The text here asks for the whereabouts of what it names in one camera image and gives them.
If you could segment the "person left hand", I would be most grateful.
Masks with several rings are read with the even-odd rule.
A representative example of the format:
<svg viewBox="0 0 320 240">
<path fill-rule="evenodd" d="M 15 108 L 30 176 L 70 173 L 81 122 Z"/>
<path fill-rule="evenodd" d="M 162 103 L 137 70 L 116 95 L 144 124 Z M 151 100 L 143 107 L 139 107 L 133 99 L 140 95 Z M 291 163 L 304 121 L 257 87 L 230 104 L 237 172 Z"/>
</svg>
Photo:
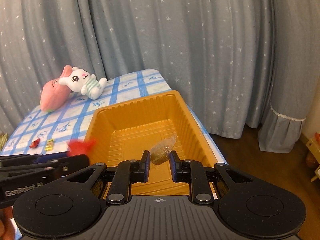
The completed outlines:
<svg viewBox="0 0 320 240">
<path fill-rule="evenodd" d="M 12 218 L 12 206 L 1 209 L 0 237 L 2 240 L 15 239 L 15 228 L 11 222 Z"/>
</svg>

